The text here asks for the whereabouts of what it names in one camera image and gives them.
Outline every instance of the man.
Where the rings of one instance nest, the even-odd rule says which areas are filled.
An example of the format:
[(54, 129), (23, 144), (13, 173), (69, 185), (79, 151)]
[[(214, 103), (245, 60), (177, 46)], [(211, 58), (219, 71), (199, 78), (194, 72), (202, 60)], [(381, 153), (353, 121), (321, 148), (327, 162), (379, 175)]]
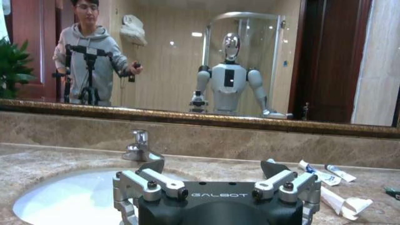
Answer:
[[(123, 75), (138, 75), (143, 67), (135, 68), (135, 63), (129, 64), (127, 57), (122, 54), (119, 45), (110, 36), (105, 27), (98, 26), (99, 0), (71, 0), (79, 23), (63, 30), (59, 45), (57, 46), (54, 60), (59, 73), (66, 73), (66, 45), (82, 45), (85, 47), (103, 49), (113, 52), (113, 60)], [(109, 57), (98, 57), (93, 77), (94, 87), (99, 90), (99, 105), (111, 105), (113, 93), (113, 64)], [(71, 58), (71, 93), (73, 103), (81, 103), (79, 96), (82, 89), (89, 86), (89, 72), (85, 55), (73, 52)]]

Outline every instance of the eyeglasses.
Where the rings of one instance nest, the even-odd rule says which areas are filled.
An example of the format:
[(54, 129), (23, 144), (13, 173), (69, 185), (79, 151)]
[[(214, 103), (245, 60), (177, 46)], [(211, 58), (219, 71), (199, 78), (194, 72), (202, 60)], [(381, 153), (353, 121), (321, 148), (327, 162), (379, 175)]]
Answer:
[(90, 5), (90, 6), (89, 6), (87, 4), (78, 4), (77, 6), (78, 6), (78, 8), (81, 8), (82, 10), (89, 10), (89, 8), (90, 8), (93, 11), (99, 10), (98, 5)]

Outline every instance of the bolt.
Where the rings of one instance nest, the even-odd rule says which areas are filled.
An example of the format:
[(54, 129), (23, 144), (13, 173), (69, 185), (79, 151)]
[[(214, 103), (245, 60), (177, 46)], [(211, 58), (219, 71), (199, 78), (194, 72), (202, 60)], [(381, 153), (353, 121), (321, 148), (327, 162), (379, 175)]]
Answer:
[(119, 171), (115, 175), (118, 178), (121, 178), (121, 175), (123, 174), (123, 171)]
[(263, 192), (261, 190), (254, 190), (251, 195), (257, 200), (262, 200), (263, 198)]
[(151, 181), (149, 182), (149, 188), (150, 188), (150, 189), (155, 189), (157, 187), (158, 187), (157, 181), (151, 180)]
[(294, 183), (293, 182), (287, 182), (283, 187), (289, 190), (293, 191), (294, 190)]
[(186, 188), (182, 188), (178, 192), (178, 200), (179, 201), (186, 200), (189, 195), (190, 195), (190, 191)]

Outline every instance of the gold frame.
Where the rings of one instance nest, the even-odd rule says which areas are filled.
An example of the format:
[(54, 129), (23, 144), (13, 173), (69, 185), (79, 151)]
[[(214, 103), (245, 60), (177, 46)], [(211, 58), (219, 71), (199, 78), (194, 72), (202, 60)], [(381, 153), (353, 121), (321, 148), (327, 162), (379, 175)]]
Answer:
[(277, 120), (255, 117), (222, 116), (189, 112), (169, 112), (162, 110), (71, 105), (25, 100), (0, 99), (0, 110), (91, 118), (95, 117), (103, 119), (297, 132), (319, 135), (345, 135), (357, 137), (400, 139), (400, 129), (397, 127), (323, 123), (298, 120)]

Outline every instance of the marble backsplash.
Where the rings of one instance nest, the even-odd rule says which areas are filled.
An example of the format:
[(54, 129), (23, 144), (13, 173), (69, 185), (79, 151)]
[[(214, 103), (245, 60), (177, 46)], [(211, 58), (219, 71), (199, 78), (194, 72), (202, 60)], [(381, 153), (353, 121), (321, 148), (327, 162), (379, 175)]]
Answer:
[(163, 154), (400, 169), (400, 140), (0, 112), (0, 143), (125, 151), (134, 129)]

